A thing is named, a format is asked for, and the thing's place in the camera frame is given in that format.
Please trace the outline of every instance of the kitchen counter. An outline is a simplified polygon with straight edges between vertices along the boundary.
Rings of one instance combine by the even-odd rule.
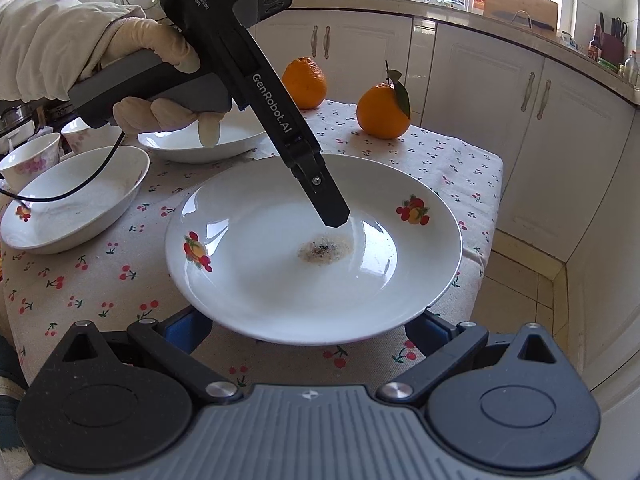
[[[633,105],[640,106],[640,89],[623,82],[599,64],[563,44],[529,32],[517,25],[500,22],[464,10],[450,9],[411,0],[294,0],[292,9],[364,10],[425,20],[450,23],[470,28],[501,40],[528,48],[584,74],[609,88]]]

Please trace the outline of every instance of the metal screw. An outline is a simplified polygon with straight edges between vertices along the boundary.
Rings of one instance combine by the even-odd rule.
[[[238,392],[238,387],[228,381],[216,381],[215,383],[207,384],[204,390],[216,399],[227,399]]]
[[[406,399],[413,392],[414,389],[404,383],[387,383],[379,390],[379,393],[389,400]]]

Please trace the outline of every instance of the pink floral cup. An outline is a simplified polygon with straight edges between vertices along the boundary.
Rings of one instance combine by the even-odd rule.
[[[30,140],[0,160],[0,173],[15,192],[60,162],[60,134]]]
[[[121,132],[119,127],[110,124],[96,129],[89,128],[80,118],[71,121],[60,131],[76,155],[113,146]]]

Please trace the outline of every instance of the knife block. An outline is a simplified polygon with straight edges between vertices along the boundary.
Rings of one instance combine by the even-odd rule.
[[[625,44],[615,36],[606,32],[600,35],[602,53],[600,57],[615,66],[620,66],[625,62]]]

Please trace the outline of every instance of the tablecloth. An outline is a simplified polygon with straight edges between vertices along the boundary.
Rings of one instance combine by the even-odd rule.
[[[359,128],[355,113],[355,105],[325,101],[303,115],[325,153],[370,158],[402,170],[449,205],[462,230],[463,259],[450,289],[431,310],[452,323],[468,319],[491,250],[502,161],[415,126],[400,139],[375,139]],[[51,256],[3,247],[6,314],[27,381],[33,381],[76,320],[92,320],[103,331],[124,330],[137,319],[162,320],[187,306],[164,262],[168,221],[208,178],[272,155],[276,151],[267,138],[252,152],[199,166],[166,162],[150,153],[151,167],[136,201],[93,240]],[[194,356],[242,389],[260,382],[375,388],[422,358],[403,328],[359,343],[306,348],[256,341],[215,324]]]

